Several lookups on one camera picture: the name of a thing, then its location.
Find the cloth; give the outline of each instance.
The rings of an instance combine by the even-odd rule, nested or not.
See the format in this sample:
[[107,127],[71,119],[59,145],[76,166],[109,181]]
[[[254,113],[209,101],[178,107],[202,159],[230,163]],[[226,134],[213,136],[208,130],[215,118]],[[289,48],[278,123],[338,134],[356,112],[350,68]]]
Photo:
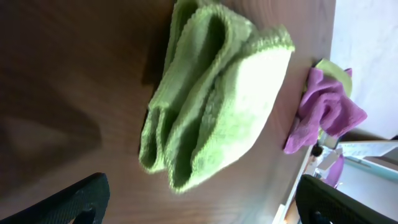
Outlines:
[[[228,8],[206,3],[175,5],[164,77],[141,134],[142,167],[148,173],[167,170],[177,193],[252,147],[294,50],[283,27],[260,33]],[[175,24],[184,24],[188,15],[182,31],[176,31],[182,26]]]
[[315,144],[320,127],[330,136],[338,138],[367,117],[365,111],[347,97],[343,84],[324,75],[319,68],[310,70],[298,116],[301,120],[287,139],[286,154]]

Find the towel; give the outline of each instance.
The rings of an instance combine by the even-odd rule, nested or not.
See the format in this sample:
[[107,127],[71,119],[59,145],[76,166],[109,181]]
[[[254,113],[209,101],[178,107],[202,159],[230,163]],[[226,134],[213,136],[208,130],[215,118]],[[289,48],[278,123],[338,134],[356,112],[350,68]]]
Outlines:
[[336,73],[326,76],[323,70],[311,68],[307,91],[298,109],[301,120],[287,139],[286,154],[315,144],[320,127],[330,136],[338,138],[366,119],[365,111],[347,97],[343,84],[336,78]]
[[[176,193],[202,183],[252,147],[294,49],[283,27],[259,32],[220,4],[198,2],[175,5],[164,77],[141,134],[142,167],[148,173],[167,169]],[[195,7],[182,7],[191,4]],[[196,6],[186,22],[179,20],[188,16],[175,16],[189,15],[181,11]]]

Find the dark wooden surface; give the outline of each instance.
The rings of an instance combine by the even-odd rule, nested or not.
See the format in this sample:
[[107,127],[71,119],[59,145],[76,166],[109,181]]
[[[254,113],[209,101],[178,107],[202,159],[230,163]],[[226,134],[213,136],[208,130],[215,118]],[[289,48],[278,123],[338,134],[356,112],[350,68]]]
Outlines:
[[137,163],[172,1],[0,1],[0,218],[105,172],[105,223],[270,223],[303,160],[282,145],[308,68],[330,54],[335,1],[225,4],[259,28],[284,24],[297,50],[255,146],[174,195]]

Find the brown table surface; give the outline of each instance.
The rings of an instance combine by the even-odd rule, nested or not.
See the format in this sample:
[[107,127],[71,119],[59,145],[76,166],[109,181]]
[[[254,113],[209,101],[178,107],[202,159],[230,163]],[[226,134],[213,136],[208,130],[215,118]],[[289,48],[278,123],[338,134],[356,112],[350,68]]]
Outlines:
[[308,69],[329,57],[334,0],[230,0],[296,45],[266,127],[238,162],[184,195],[137,162],[160,81],[169,0],[0,2],[0,218],[94,173],[111,188],[105,223],[270,223],[304,152],[283,143]]

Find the table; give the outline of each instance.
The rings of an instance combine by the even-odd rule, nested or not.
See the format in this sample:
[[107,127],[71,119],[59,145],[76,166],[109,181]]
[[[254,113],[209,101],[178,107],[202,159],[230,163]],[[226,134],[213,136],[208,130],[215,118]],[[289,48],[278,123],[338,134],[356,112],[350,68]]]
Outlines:
[[137,163],[173,2],[0,3],[0,218],[105,172],[104,223],[271,223],[305,159],[282,146],[308,69],[329,57],[335,1],[224,3],[260,29],[285,25],[296,51],[253,148],[184,195]]

